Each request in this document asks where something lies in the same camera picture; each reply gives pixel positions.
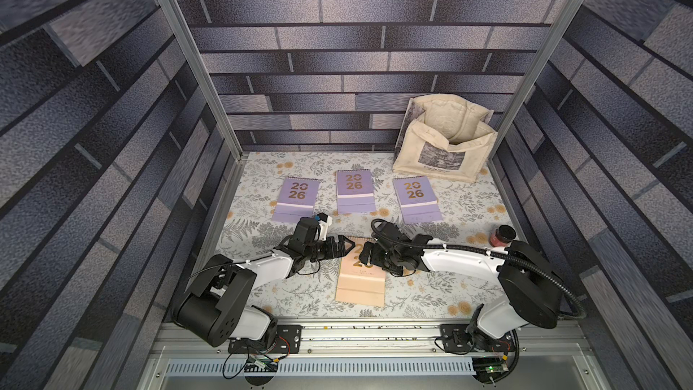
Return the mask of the pink 2026 desk calendar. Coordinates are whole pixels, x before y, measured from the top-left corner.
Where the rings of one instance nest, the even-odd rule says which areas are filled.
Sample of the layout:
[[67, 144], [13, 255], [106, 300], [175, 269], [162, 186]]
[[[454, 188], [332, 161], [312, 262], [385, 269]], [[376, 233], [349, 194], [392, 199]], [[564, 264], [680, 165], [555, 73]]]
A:
[[359, 260], [367, 238], [348, 237], [355, 247], [341, 258], [336, 301], [364, 306], [384, 307], [386, 272]]

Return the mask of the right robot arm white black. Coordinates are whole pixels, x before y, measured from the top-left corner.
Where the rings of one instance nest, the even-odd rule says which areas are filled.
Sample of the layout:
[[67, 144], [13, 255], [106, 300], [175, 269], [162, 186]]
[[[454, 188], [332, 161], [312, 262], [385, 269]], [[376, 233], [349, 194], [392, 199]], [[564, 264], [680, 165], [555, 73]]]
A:
[[358, 259], [391, 276], [416, 271], [462, 274], [498, 285], [503, 293], [475, 310], [467, 334], [491, 341], [525, 325], [553, 329], [559, 321], [562, 281], [547, 263], [536, 265], [537, 256], [525, 243], [510, 247], [480, 248], [451, 245], [439, 238], [418, 235], [412, 240], [373, 234]]

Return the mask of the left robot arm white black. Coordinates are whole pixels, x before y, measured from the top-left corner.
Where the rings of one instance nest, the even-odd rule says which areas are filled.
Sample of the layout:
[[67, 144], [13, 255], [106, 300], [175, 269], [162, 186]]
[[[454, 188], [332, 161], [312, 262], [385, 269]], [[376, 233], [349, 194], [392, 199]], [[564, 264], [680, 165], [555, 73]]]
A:
[[268, 283], [298, 276], [308, 263], [347, 256], [356, 242], [343, 235], [330, 237], [331, 222], [324, 213], [303, 217], [290, 236], [254, 259], [236, 262], [221, 254], [213, 256], [191, 275], [186, 291], [174, 301], [173, 322], [211, 347], [234, 339], [270, 350], [278, 338], [277, 319], [251, 306], [250, 294]]

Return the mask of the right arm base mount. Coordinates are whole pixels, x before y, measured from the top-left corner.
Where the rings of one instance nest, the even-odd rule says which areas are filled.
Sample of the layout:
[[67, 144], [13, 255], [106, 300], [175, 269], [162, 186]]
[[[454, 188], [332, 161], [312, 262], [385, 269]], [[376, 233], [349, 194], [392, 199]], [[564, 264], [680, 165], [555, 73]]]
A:
[[492, 339], [483, 332], [468, 331], [467, 324], [441, 324], [440, 336], [435, 341], [444, 352], [458, 355], [491, 353], [507, 355], [516, 351], [512, 332], [500, 339]]

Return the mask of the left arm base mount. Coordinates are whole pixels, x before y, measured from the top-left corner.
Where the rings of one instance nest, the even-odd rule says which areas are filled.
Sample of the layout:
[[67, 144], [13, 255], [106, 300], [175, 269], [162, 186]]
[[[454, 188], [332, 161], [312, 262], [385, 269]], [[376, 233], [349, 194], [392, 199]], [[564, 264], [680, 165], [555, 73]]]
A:
[[229, 354], [244, 353], [250, 350], [254, 353], [272, 353], [279, 355], [298, 354], [301, 349], [301, 334], [303, 326], [298, 324], [277, 325], [271, 327], [265, 336], [257, 341], [252, 339], [230, 339]]

